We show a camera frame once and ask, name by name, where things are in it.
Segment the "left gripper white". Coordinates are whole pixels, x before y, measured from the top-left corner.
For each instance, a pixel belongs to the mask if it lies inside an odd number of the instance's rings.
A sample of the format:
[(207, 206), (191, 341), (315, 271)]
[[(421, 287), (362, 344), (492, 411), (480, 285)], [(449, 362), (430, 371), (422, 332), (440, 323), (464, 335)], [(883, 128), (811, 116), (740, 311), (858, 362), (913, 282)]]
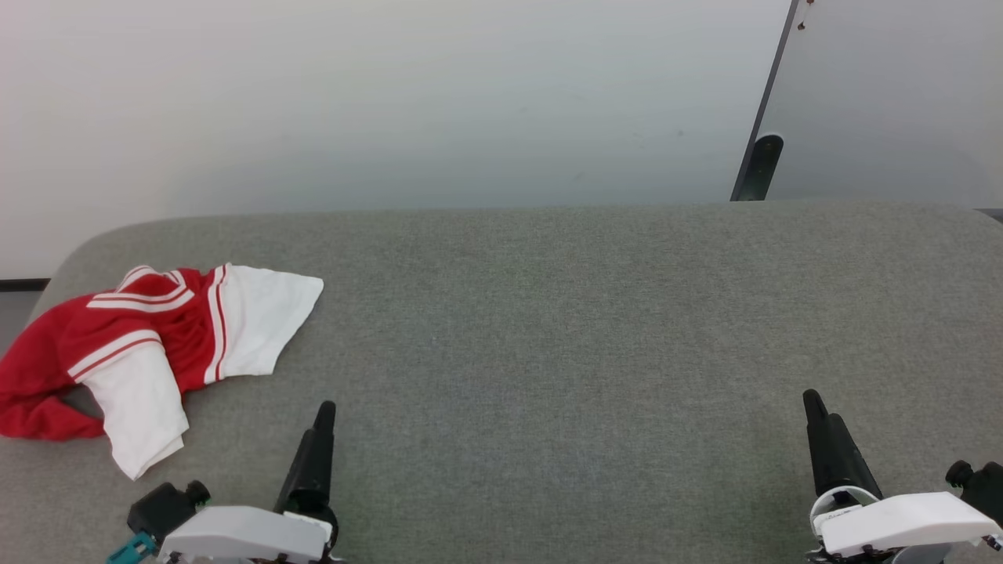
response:
[[(301, 436), (276, 510), (212, 504), (207, 490), (157, 491), (162, 563), (332, 563), (338, 536), (330, 506), (337, 406), (323, 401)], [(297, 490), (313, 446), (315, 490)]]

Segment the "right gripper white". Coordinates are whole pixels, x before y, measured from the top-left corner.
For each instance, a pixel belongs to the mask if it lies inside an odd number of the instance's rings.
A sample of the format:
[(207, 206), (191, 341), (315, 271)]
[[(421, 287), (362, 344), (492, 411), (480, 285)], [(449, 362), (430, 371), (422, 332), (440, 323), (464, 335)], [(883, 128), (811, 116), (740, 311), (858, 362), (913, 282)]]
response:
[(943, 563), (964, 544), (1001, 550), (1001, 527), (947, 492), (878, 499), (880, 486), (848, 426), (815, 389), (802, 394), (814, 493), (809, 563)]

